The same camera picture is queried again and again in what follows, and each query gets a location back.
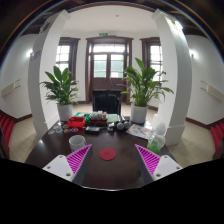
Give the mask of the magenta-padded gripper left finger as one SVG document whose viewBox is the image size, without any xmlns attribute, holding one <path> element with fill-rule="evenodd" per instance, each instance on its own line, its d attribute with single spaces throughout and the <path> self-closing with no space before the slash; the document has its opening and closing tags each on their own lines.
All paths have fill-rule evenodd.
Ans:
<svg viewBox="0 0 224 224">
<path fill-rule="evenodd" d="M 87 145 L 67 156 L 58 155 L 43 170 L 81 186 L 92 153 L 92 145 Z"/>
</svg>

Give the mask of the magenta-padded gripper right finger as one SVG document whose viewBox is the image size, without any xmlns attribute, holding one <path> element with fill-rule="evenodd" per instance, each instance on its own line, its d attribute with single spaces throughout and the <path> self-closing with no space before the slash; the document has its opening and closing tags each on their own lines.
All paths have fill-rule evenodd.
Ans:
<svg viewBox="0 0 224 224">
<path fill-rule="evenodd" d="M 142 185 L 147 185 L 182 169 L 167 146 L 163 146 L 158 154 L 140 145 L 135 145 L 135 148 L 140 171 L 139 182 Z"/>
</svg>

